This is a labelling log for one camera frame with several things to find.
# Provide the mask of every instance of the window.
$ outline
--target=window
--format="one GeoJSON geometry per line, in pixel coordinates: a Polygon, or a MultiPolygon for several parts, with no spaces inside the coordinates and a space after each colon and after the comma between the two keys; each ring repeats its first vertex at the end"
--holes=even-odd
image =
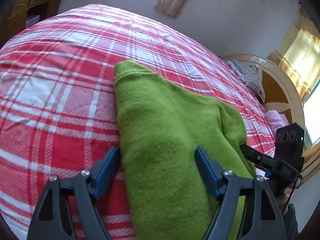
{"type": "Polygon", "coordinates": [[[311,144],[320,138],[320,85],[314,89],[305,102],[303,111],[311,144]]]}

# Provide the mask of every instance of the camera lens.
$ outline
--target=camera lens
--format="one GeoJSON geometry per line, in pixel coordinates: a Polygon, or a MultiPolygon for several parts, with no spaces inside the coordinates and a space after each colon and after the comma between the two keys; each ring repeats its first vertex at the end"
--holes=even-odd
{"type": "Polygon", "coordinates": [[[280,135],[280,134],[277,134],[276,141],[277,141],[277,142],[281,142],[281,135],[280,135]]]}
{"type": "Polygon", "coordinates": [[[288,139],[288,132],[285,132],[283,135],[282,135],[282,142],[286,142],[288,139]]]}
{"type": "Polygon", "coordinates": [[[294,131],[291,131],[291,132],[290,132],[290,135],[289,135],[290,141],[293,141],[293,140],[294,140],[295,135],[296,135],[296,134],[295,134],[294,131]]]}

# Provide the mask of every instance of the wooden cabinet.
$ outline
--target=wooden cabinet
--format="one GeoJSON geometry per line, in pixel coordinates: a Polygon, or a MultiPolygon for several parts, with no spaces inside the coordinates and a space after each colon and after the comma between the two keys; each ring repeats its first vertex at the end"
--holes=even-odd
{"type": "Polygon", "coordinates": [[[40,15],[40,21],[58,13],[61,0],[16,0],[0,22],[0,48],[26,28],[28,14],[40,15]]]}

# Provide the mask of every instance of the plaid pattern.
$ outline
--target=plaid pattern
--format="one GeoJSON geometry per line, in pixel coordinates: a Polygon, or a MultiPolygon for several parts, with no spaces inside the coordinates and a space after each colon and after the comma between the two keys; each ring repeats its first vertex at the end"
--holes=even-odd
{"type": "MultiPolygon", "coordinates": [[[[0,53],[0,210],[27,233],[51,174],[70,177],[119,146],[113,66],[132,59],[192,92],[235,106],[248,144],[274,152],[264,109],[219,57],[171,28],[103,5],[42,21],[0,53]]],[[[84,237],[74,201],[78,236],[84,237]]],[[[113,239],[134,239],[120,168],[98,209],[113,239]]]]}

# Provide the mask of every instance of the desk drawer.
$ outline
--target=desk drawer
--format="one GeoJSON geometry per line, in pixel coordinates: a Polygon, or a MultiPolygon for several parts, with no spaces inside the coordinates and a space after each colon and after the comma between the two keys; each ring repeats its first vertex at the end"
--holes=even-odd
{"type": "Polygon", "coordinates": [[[39,5],[39,4],[46,3],[46,2],[49,2],[49,0],[30,0],[29,8],[36,6],[36,5],[39,5]]]}
{"type": "Polygon", "coordinates": [[[29,0],[16,0],[12,5],[12,12],[10,17],[13,17],[23,11],[28,10],[29,0]]]}

